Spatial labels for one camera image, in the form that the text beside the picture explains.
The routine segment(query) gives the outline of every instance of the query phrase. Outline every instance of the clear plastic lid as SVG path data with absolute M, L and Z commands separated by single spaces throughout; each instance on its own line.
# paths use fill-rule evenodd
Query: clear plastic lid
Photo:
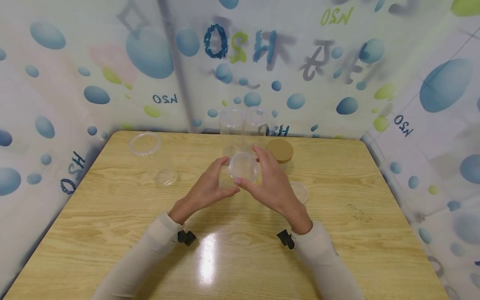
M 305 204 L 308 201 L 308 190 L 307 188 L 301 184 L 300 182 L 290 181 L 290 185 L 293 189 L 293 193 L 297 197 L 297 199 Z
M 239 127 L 243 124 L 243 113 L 236 108 L 224 108 L 220 112 L 219 121 L 225 127 Z
M 245 122 L 254 126 L 262 126 L 268 123 L 268 113 L 260 106 L 253 106 L 245 112 Z
M 230 159 L 228 170 L 233 178 L 254 181 L 258 175 L 258 163 L 252 154 L 239 152 Z

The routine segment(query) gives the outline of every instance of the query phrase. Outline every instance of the clear plastic container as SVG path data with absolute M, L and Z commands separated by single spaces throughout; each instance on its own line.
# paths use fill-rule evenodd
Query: clear plastic container
M 144 132 L 132 138 L 130 151 L 155 184 L 171 185 L 177 180 L 172 160 L 156 133 Z
M 220 187 L 230 189 L 235 187 L 235 178 L 245 178 L 255 181 L 258 176 L 258 162 L 248 152 L 238 152 L 231 159 L 227 166 L 220 171 Z
M 233 157 L 243 149 L 243 113 L 239 109 L 224 108 L 219 121 L 222 153 Z
M 250 145 L 265 147 L 268 113 L 265 109 L 254 106 L 245 112 L 243 121 L 243 136 L 245 146 L 250 150 Z

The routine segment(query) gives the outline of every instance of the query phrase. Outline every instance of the cork lid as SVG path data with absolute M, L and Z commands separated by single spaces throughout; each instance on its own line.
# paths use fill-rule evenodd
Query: cork lid
M 274 139 L 268 142 L 267 150 L 272 152 L 279 164 L 286 164 L 292 159 L 293 147 L 283 139 Z

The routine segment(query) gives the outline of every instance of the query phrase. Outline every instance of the wood grain surface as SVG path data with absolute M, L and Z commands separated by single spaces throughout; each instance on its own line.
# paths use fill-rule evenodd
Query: wood grain surface
M 220 136 L 159 133 L 178 171 L 157 187 L 130 153 L 137 132 L 115 133 L 20 273 L 5 300 L 89 299 L 109 269 L 160 213 L 221 156 Z M 367 300 L 448 299 L 361 141 L 286 138 L 290 180 L 321 221 Z M 197 236 L 178 245 L 136 297 L 316 299 L 313 277 L 276 234 L 287 223 L 242 191 L 193 215 Z

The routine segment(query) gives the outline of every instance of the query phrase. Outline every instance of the finger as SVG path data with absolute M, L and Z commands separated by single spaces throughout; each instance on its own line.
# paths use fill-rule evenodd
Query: finger
M 254 185 L 253 182 L 245 178 L 235 178 L 234 183 L 249 192 L 251 195 L 254 195 L 258 189 L 258 186 Z
M 208 167 L 210 170 L 212 170 L 215 173 L 220 173 L 220 169 L 222 168 L 223 165 L 225 165 L 228 161 L 230 161 L 230 157 L 224 156 L 221 158 L 217 158 L 210 166 Z
M 257 147 L 255 145 L 252 145 L 252 149 L 255 151 L 255 153 L 258 156 L 258 162 L 262 166 L 262 170 L 267 170 L 272 166 L 274 163 L 276 163 L 275 157 L 273 157 L 273 154 L 268 151 L 265 148 Z
M 228 189 L 228 190 L 220 190 L 220 197 L 222 199 L 225 199 L 225 198 L 228 198 L 228 197 L 231 197 L 233 195 L 235 195 L 236 193 L 240 192 L 240 188 L 233 188 L 233 189 Z

